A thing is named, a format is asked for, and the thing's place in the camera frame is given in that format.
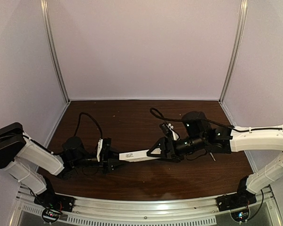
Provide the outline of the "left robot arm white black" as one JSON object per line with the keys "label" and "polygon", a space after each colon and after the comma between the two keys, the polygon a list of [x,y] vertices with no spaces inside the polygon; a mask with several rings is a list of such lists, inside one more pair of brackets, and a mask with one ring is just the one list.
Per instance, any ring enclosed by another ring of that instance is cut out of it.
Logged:
{"label": "left robot arm white black", "polygon": [[119,161],[119,153],[110,148],[110,139],[100,138],[95,153],[86,151],[82,140],[71,136],[60,153],[54,153],[28,136],[19,122],[0,129],[0,170],[6,171],[19,183],[27,186],[37,197],[55,196],[50,180],[31,170],[31,162],[59,179],[68,179],[77,169],[102,168],[112,170]]}

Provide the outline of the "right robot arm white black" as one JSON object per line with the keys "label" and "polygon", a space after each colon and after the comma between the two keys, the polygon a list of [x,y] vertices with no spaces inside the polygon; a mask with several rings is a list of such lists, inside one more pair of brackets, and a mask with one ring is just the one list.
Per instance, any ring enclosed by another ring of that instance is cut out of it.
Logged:
{"label": "right robot arm white black", "polygon": [[207,119],[203,112],[193,111],[179,119],[186,128],[187,138],[175,139],[173,130],[168,128],[166,123],[177,120],[164,117],[153,107],[150,108],[150,113],[164,121],[161,129],[165,135],[147,151],[148,157],[179,162],[183,156],[200,150],[225,154],[257,150],[280,151],[280,155],[262,170],[240,180],[237,189],[239,197],[254,196],[283,176],[283,125],[256,128],[227,126]]}

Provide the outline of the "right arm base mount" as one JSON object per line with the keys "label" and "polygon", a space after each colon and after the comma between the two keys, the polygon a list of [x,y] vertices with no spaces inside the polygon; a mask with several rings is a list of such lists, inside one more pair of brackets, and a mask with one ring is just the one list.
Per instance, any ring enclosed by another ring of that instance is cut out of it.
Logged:
{"label": "right arm base mount", "polygon": [[216,198],[217,207],[220,212],[247,207],[248,205],[256,202],[256,195],[246,190],[245,181],[241,181],[239,183],[237,192],[221,195]]}

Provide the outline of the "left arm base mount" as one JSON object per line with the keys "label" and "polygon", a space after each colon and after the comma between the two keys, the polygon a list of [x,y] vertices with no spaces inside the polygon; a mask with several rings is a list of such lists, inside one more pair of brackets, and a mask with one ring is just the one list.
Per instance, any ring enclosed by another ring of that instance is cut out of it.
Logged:
{"label": "left arm base mount", "polygon": [[34,198],[34,203],[44,208],[66,212],[72,212],[74,202],[74,197],[56,194],[51,185],[47,185],[46,190]]}

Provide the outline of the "white remote control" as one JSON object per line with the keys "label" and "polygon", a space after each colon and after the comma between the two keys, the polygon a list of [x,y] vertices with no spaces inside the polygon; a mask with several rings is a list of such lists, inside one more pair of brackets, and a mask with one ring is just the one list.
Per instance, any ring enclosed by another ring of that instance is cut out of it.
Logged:
{"label": "white remote control", "polygon": [[159,159],[159,157],[150,157],[147,155],[148,150],[132,151],[119,154],[119,160],[125,162],[141,162]]}

